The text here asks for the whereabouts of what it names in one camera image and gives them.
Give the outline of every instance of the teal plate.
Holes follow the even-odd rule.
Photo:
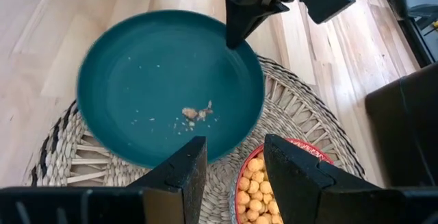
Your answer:
[[[231,152],[254,128],[263,106],[263,72],[243,42],[225,45],[225,25],[193,12],[140,14],[106,31],[79,70],[82,116],[103,146],[154,167],[194,136],[206,136],[208,160]],[[183,108],[213,114],[195,122]]]

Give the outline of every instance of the wooden floor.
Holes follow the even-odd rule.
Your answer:
[[[357,0],[322,25],[302,4],[288,6],[291,12],[269,18],[249,43],[312,86],[344,125],[370,181],[382,185],[363,98],[418,69],[386,0]],[[21,183],[75,98],[77,69],[92,42],[124,18],[162,9],[225,20],[224,0],[0,0],[0,186]]]

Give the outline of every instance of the red pattern on bowl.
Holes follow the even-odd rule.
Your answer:
[[[320,151],[317,147],[314,147],[313,145],[309,144],[308,142],[305,142],[305,141],[302,141],[299,139],[295,139],[295,138],[286,138],[286,140],[288,140],[289,142],[293,143],[294,145],[300,147],[301,149],[304,149],[305,151],[309,152],[310,154],[314,155],[315,157],[319,158],[320,160],[324,160],[330,164],[333,164],[332,159],[330,159],[325,153]],[[235,197],[235,199],[234,199],[235,217],[236,217],[236,221],[238,224],[243,224],[240,222],[239,214],[237,212],[237,193],[239,192],[239,189],[238,189],[239,181],[242,178],[244,169],[248,165],[249,161],[251,159],[255,158],[257,156],[257,154],[259,154],[262,151],[263,151],[263,144],[258,146],[253,152],[251,152],[251,154],[249,154],[249,156],[245,160],[244,164],[240,168],[239,177],[237,178],[237,184],[235,185],[235,196],[234,196]]]

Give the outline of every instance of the woven placemat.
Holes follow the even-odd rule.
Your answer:
[[[268,133],[305,140],[320,148],[335,166],[365,179],[355,150],[337,119],[295,74],[259,57],[265,73],[266,100],[251,135],[207,168],[200,223],[234,222],[236,175],[246,157]],[[29,186],[126,186],[149,170],[121,160],[86,129],[76,102],[63,113],[42,144],[39,161],[28,172]]]

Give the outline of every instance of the wicker mat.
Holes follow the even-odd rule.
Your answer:
[[[229,209],[235,177],[241,163],[267,133],[306,140],[330,156],[339,168],[365,178],[345,131],[312,89],[274,61],[259,60],[266,83],[263,113],[251,135],[233,153],[208,166],[200,223],[235,222]],[[26,184],[126,186],[148,171],[103,148],[87,130],[73,102],[43,142],[40,159],[28,172]]]

